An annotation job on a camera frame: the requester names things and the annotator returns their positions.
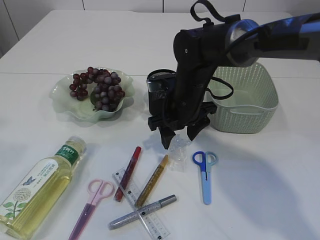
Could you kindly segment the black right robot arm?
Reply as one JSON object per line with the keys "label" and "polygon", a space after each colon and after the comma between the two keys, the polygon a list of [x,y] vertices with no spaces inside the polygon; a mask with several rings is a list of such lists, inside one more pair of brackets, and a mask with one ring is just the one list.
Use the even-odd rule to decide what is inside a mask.
{"label": "black right robot arm", "polygon": [[263,25],[239,14],[221,16],[207,1],[211,17],[190,14],[203,26],[182,29],[173,40],[177,69],[157,69],[146,79],[150,130],[159,130],[168,149],[177,130],[186,129],[193,140],[210,124],[208,114],[217,106],[205,102],[209,83],[219,67],[249,67],[259,58],[320,59],[320,15],[300,15]]}

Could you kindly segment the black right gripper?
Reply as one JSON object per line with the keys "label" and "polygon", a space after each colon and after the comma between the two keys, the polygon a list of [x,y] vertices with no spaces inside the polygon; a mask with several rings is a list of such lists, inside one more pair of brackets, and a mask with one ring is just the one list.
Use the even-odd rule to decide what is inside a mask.
{"label": "black right gripper", "polygon": [[217,106],[212,101],[204,102],[207,85],[192,83],[189,86],[175,86],[171,97],[169,116],[156,121],[148,119],[151,131],[159,129],[161,143],[168,150],[174,131],[187,126],[187,136],[193,141],[196,136],[210,125],[208,114],[214,114]]}

